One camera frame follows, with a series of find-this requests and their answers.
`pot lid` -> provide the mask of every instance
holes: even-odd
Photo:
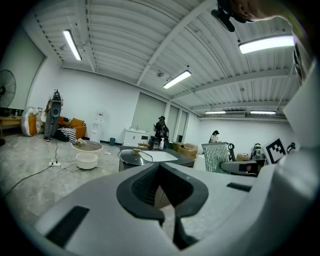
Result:
[[[125,149],[118,153],[118,157],[125,163],[144,166],[154,161],[153,157],[138,148]]]

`door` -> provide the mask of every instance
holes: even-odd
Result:
[[[136,140],[135,140],[135,135],[136,133],[127,131],[124,136],[123,145],[128,147],[138,146],[138,143],[136,143]]]
[[[141,142],[141,134],[140,133],[136,133],[133,136],[133,140],[134,140],[134,147],[139,147],[139,143]]]
[[[136,129],[139,126],[139,130],[153,134],[154,125],[164,115],[165,108],[166,103],[140,93],[131,127]]]
[[[183,136],[185,133],[187,116],[188,116],[188,114],[186,112],[184,112],[184,111],[181,112],[181,119],[180,119],[177,138],[174,138],[176,142],[178,141],[179,136]]]
[[[178,114],[179,114],[179,109],[174,106],[170,106],[168,120],[165,120],[165,124],[169,129],[169,141],[170,142],[172,142],[174,139]]]

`electric cable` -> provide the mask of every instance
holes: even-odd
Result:
[[[102,154],[97,154],[98,157],[104,156],[104,155],[113,155],[111,152],[104,152]]]
[[[38,139],[40,139],[40,140],[42,140],[43,139],[43,137],[39,137],[38,136],[38,133],[35,135]]]
[[[55,162],[58,163],[58,159],[57,159],[57,150],[58,150],[58,143],[57,140],[55,139],[55,144],[56,144],[56,149],[55,149]]]
[[[71,163],[71,162],[75,162],[76,160],[72,160],[72,161],[61,161],[60,163]]]
[[[68,167],[65,167],[65,168],[62,168],[62,169],[58,170],[58,171],[55,173],[55,175],[54,175],[54,178],[64,187],[64,192],[67,192],[67,188],[66,188],[65,184],[63,184],[63,183],[58,179],[57,174],[58,174],[60,171],[63,171],[63,172],[68,171],[68,172],[70,172],[70,173],[74,173],[74,171],[67,169],[67,168],[69,168],[69,167],[71,167],[71,166],[73,166],[73,165],[75,165],[75,163],[69,165]]]
[[[40,174],[40,173],[44,172],[45,170],[48,170],[50,167],[52,167],[52,165],[49,166],[49,167],[46,168],[46,169],[43,169],[43,170],[41,170],[41,171],[39,171],[39,172],[36,172],[36,173],[34,173],[34,174],[31,174],[31,175],[29,175],[29,176],[24,177],[23,179],[21,179],[19,182],[17,182],[17,183],[4,195],[3,199],[5,199],[6,196],[7,196],[19,183],[21,183],[23,180],[26,180],[26,179],[34,176],[34,175]]]

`electric fan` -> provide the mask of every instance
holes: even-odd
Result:
[[[11,71],[0,71],[0,107],[8,108],[16,94],[16,79]]]

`desk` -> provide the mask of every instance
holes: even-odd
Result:
[[[3,138],[2,126],[20,125],[21,116],[12,118],[12,116],[0,116],[1,138]]]
[[[149,151],[148,148],[145,147],[133,147],[133,146],[119,146],[120,151],[122,150],[132,150],[132,149],[139,149],[141,151]],[[193,167],[195,164],[195,161],[192,159],[189,159],[187,157],[185,157],[182,154],[177,153],[176,151],[172,150],[172,149],[164,149],[163,152],[167,152],[170,155],[174,156],[177,158],[177,160],[174,161],[169,161],[169,163],[172,164],[177,164],[180,166],[185,166],[185,167]],[[119,172],[127,170],[129,168],[135,167],[135,165],[129,164],[129,163],[125,163],[123,161],[121,161],[121,159],[119,159]]]

